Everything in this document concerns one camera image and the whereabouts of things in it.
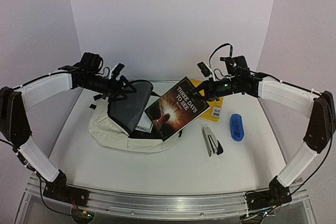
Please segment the dark cover paperback book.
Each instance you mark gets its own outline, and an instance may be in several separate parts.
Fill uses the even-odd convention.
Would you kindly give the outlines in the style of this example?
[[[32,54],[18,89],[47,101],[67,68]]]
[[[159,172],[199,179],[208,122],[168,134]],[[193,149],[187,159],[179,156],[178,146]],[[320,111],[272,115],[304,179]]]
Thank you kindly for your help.
[[[210,108],[188,77],[145,109],[160,139],[166,141]]]

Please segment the cream canvas backpack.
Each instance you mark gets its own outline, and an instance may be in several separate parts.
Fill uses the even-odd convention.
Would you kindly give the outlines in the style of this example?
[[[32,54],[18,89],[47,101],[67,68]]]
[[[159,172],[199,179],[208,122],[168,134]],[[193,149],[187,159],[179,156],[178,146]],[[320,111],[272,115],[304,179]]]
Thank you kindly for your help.
[[[136,129],[150,98],[160,95],[153,92],[153,84],[146,80],[131,81],[135,93],[122,101],[100,99],[90,119],[88,130],[98,144],[121,151],[157,153],[169,149],[182,135],[181,132],[162,140],[157,130],[150,133]]]

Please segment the white palm leaf book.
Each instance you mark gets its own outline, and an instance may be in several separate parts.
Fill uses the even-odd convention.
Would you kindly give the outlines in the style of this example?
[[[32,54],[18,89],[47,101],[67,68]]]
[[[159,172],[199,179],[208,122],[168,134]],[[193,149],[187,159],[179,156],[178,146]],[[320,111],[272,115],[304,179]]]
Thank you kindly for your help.
[[[152,127],[152,121],[143,113],[135,129],[141,132],[151,133]]]

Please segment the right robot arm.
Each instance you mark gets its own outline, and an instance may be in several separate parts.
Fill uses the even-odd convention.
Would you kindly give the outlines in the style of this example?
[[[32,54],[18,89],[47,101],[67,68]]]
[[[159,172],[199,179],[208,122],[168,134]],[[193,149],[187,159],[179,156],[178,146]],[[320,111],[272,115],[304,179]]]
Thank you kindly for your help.
[[[335,105],[333,94],[319,92],[280,80],[268,73],[254,72],[247,67],[244,56],[222,57],[227,75],[217,79],[210,65],[198,63],[198,68],[206,80],[197,86],[204,92],[206,101],[241,93],[258,98],[263,106],[280,104],[294,118],[280,115],[283,122],[276,126],[270,123],[281,143],[302,137],[297,151],[291,151],[291,159],[277,175],[277,183],[289,187],[323,152],[331,148],[335,133]]]

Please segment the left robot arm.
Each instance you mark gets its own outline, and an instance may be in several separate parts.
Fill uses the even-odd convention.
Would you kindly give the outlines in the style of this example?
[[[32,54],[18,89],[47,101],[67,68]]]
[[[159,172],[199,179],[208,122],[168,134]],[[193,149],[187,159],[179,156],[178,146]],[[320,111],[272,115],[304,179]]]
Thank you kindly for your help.
[[[1,87],[1,135],[4,142],[23,158],[29,169],[51,183],[49,189],[59,200],[69,198],[70,188],[57,180],[62,176],[61,170],[36,143],[30,112],[46,100],[77,88],[95,92],[109,102],[126,100],[136,92],[134,85],[120,73],[124,64],[116,64],[107,77],[102,75],[102,68],[103,58],[86,52],[74,65],[65,65],[16,87]]]

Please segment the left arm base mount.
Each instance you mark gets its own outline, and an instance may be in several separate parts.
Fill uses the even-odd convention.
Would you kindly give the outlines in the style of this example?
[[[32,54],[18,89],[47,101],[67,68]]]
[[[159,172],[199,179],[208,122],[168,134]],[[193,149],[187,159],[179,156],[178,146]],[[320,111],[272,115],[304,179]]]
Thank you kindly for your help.
[[[44,197],[72,204],[75,208],[86,206],[89,191],[67,185],[67,177],[61,170],[53,182],[46,181],[45,183]]]

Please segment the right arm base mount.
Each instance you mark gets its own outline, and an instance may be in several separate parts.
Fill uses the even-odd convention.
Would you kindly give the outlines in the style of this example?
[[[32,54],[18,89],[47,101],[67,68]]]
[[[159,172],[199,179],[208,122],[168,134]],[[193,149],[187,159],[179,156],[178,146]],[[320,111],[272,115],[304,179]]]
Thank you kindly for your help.
[[[249,210],[258,210],[280,206],[292,201],[289,187],[283,186],[276,176],[269,183],[269,188],[263,191],[250,190],[244,194]]]

